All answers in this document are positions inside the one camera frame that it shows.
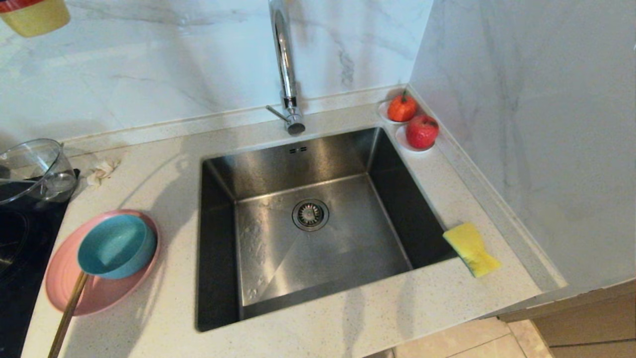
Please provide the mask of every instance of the small white dish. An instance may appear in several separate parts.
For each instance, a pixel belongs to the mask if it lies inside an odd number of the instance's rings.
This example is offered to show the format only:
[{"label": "small white dish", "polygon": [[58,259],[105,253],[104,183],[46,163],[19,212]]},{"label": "small white dish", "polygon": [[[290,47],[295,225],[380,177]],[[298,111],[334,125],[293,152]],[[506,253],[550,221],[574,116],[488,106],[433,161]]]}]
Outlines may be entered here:
[{"label": "small white dish", "polygon": [[428,152],[429,150],[431,150],[432,147],[435,146],[435,144],[433,143],[433,145],[431,145],[430,148],[426,148],[426,149],[418,149],[418,148],[413,148],[410,144],[408,144],[408,141],[406,140],[406,126],[403,125],[402,127],[398,128],[396,131],[396,139],[397,142],[404,147],[405,149],[411,151],[411,152],[415,152],[415,153],[424,153],[424,152]]},{"label": "small white dish", "polygon": [[382,118],[385,122],[388,122],[392,125],[403,125],[403,124],[407,124],[408,120],[405,122],[396,122],[394,120],[390,120],[389,119],[389,105],[391,105],[391,100],[386,100],[384,102],[380,102],[380,105],[378,106],[378,115],[380,116],[380,118]]}]

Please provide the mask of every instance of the faucet lever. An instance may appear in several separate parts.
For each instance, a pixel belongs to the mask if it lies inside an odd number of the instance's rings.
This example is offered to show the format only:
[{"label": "faucet lever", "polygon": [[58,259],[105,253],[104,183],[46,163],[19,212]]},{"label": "faucet lever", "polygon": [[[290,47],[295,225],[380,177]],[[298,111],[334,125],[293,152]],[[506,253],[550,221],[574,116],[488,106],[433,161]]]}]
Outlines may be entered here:
[{"label": "faucet lever", "polygon": [[267,105],[267,106],[265,106],[265,109],[267,109],[268,111],[272,112],[276,117],[279,117],[280,119],[284,120],[285,123],[289,124],[289,119],[287,119],[285,116],[280,114],[280,112],[275,110],[272,106]]}]

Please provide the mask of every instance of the white marble wall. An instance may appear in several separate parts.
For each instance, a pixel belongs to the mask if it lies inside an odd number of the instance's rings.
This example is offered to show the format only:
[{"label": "white marble wall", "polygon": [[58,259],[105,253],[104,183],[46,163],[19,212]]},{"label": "white marble wall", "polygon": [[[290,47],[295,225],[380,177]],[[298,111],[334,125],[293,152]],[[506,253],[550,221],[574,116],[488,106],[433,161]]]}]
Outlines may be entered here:
[{"label": "white marble wall", "polygon": [[[0,147],[279,103],[267,0],[67,0],[71,23],[0,24]],[[288,1],[303,97],[408,82],[432,0]]]},{"label": "white marble wall", "polygon": [[634,277],[635,2],[436,0],[411,85],[570,287]]}]

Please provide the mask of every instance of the chrome faucet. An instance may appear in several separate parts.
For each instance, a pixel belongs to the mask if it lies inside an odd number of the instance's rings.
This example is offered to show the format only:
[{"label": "chrome faucet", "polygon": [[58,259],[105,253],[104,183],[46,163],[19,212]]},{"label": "chrome faucet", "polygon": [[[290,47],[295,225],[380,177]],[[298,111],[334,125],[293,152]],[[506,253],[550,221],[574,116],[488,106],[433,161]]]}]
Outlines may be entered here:
[{"label": "chrome faucet", "polygon": [[296,99],[296,78],[289,42],[289,14],[283,0],[270,0],[270,18],[282,86],[280,101],[285,114],[279,113],[271,106],[265,108],[285,121],[285,128],[289,134],[298,134],[305,130],[305,125],[302,124],[303,114]]}]

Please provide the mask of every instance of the sink basin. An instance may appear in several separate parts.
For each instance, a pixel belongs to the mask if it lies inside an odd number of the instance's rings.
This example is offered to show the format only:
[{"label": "sink basin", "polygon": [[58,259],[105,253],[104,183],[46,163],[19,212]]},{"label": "sink basin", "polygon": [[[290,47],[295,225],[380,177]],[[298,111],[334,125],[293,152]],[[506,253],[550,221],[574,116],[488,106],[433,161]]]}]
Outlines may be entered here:
[{"label": "sink basin", "polygon": [[197,329],[456,254],[381,128],[202,164]]}]

